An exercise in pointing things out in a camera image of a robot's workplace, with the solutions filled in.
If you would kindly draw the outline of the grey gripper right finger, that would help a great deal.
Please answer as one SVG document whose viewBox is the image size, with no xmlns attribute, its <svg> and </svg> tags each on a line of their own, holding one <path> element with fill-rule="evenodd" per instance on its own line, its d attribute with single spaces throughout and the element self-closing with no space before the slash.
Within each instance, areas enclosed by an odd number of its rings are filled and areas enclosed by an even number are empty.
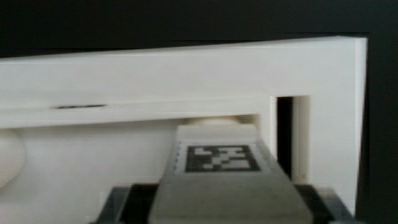
<svg viewBox="0 0 398 224">
<path fill-rule="evenodd" d="M 295 185 L 313 214 L 313 224 L 355 224 L 355 217 L 331 188 Z"/>
</svg>

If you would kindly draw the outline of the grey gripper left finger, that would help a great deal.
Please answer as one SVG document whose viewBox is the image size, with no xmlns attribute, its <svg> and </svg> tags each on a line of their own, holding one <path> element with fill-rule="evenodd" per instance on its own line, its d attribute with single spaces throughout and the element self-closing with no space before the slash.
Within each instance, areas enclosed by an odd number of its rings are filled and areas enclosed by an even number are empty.
<svg viewBox="0 0 398 224">
<path fill-rule="evenodd" d="M 114 187 L 98 218 L 89 224 L 149 224 L 156 189 L 156 184 Z"/>
</svg>

